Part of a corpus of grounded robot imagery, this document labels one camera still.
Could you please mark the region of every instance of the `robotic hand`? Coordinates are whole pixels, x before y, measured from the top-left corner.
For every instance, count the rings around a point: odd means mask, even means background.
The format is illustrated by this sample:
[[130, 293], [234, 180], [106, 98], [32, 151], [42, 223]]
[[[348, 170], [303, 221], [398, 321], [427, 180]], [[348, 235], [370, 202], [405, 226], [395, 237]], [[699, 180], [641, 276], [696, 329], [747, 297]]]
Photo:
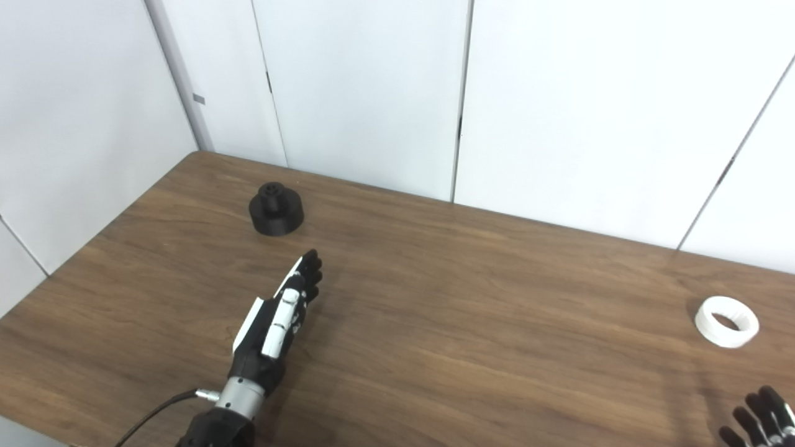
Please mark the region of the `robotic hand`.
[[317, 297], [322, 262], [311, 250], [295, 263], [272, 299], [257, 298], [233, 347], [232, 367], [215, 407], [198, 414], [177, 447], [251, 447], [252, 420], [285, 374], [285, 357]]
[[[789, 405], [772, 388], [762, 387], [758, 393], [746, 396], [746, 404], [754, 412], [751, 416], [745, 407], [738, 406], [732, 415], [748, 433], [753, 447], [795, 447], [795, 422]], [[729, 427], [721, 427], [719, 435], [729, 447], [747, 447], [749, 444]]]

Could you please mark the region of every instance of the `robotic arm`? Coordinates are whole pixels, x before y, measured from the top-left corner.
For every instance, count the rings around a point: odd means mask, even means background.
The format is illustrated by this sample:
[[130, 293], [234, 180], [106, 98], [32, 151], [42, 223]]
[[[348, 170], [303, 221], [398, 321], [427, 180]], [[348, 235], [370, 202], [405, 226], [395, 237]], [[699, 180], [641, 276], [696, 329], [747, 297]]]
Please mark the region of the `robotic arm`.
[[257, 298], [235, 337], [226, 386], [211, 410], [193, 418], [177, 447], [254, 445], [252, 421], [284, 377], [287, 351], [307, 305], [317, 297], [321, 266], [317, 251], [311, 250], [298, 259], [273, 298]]

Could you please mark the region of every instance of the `black finger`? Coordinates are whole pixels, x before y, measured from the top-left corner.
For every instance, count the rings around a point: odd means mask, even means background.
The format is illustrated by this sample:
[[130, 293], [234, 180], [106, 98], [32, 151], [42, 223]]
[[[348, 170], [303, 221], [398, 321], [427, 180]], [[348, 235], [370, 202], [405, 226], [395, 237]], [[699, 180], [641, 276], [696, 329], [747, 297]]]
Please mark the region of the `black finger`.
[[317, 298], [317, 294], [318, 294], [319, 292], [320, 292], [320, 291], [317, 289], [317, 287], [312, 287], [312, 288], [310, 288], [310, 289], [307, 289], [307, 290], [306, 290], [306, 298], [305, 298], [305, 299], [306, 299], [306, 303], [307, 303], [307, 304], [309, 304], [309, 303], [311, 303], [311, 302], [312, 302], [312, 300], [314, 300], [315, 298]]
[[319, 272], [319, 271], [318, 271], [318, 272], [315, 272], [315, 273], [313, 273], [313, 274], [310, 274], [310, 275], [309, 275], [309, 276], [306, 278], [306, 285], [307, 285], [307, 286], [314, 286], [314, 285], [316, 285], [318, 282], [320, 282], [320, 280], [321, 280], [321, 279], [323, 279], [323, 272]]
[[773, 416], [773, 409], [768, 407], [758, 394], [748, 394], [746, 396], [746, 404], [762, 424], [762, 429], [765, 430], [765, 435], [768, 439], [773, 441], [774, 436], [781, 436], [781, 431], [778, 429], [778, 425]]
[[303, 256], [301, 256], [301, 265], [300, 268], [304, 268], [314, 262], [317, 259], [317, 250], [311, 249], [307, 251]]
[[765, 405], [773, 411], [773, 414], [776, 415], [776, 420], [778, 421], [778, 426], [781, 427], [781, 431], [787, 434], [795, 433], [795, 422], [793, 422], [792, 416], [790, 416], [787, 410], [789, 406], [784, 402], [784, 399], [768, 385], [759, 388], [759, 396], [762, 398]]
[[767, 437], [762, 432], [762, 427], [756, 422], [756, 419], [748, 413], [748, 410], [738, 406], [731, 414], [748, 433], [751, 445], [767, 445]]
[[729, 447], [748, 447], [745, 440], [740, 437], [734, 430], [729, 427], [723, 426], [718, 430], [718, 435], [723, 439]]

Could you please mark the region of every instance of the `silver cylinder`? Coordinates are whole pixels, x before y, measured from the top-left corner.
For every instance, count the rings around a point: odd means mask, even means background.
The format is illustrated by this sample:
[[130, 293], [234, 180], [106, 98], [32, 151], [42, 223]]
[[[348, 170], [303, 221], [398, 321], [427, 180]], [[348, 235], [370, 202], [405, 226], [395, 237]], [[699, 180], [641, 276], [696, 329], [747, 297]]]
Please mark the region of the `silver cylinder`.
[[242, 377], [230, 377], [215, 406], [232, 410], [251, 420], [259, 413], [264, 400], [265, 390], [258, 384]]

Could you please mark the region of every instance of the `black cable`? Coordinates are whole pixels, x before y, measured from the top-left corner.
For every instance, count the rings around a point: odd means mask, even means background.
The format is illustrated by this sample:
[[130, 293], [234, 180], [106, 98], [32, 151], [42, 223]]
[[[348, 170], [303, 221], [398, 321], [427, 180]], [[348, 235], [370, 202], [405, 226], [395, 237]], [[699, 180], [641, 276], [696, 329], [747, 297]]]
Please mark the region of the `black cable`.
[[176, 395], [176, 396], [172, 397], [171, 399], [169, 399], [169, 400], [163, 402], [162, 404], [158, 405], [157, 408], [155, 408], [154, 410], [150, 411], [149, 414], [147, 414], [146, 416], [144, 416], [143, 419], [138, 421], [133, 426], [133, 428], [130, 429], [130, 431], [128, 431], [127, 433], [124, 433], [124, 436], [122, 436], [122, 439], [119, 439], [118, 442], [116, 443], [116, 445], [114, 445], [114, 447], [122, 447], [122, 445], [125, 442], [127, 442], [127, 440], [130, 439], [130, 437], [133, 436], [135, 434], [135, 432], [138, 431], [138, 429], [140, 429], [144, 424], [146, 424], [156, 414], [158, 414], [161, 411], [165, 410], [166, 408], [168, 408], [172, 404], [177, 403], [177, 402], [181, 402], [181, 401], [184, 401], [184, 400], [188, 400], [190, 398], [197, 397], [196, 396], [196, 392], [197, 391], [198, 391], [198, 389], [195, 388], [195, 389], [190, 390], [190, 391], [185, 391], [184, 393], [179, 393], [178, 395]]

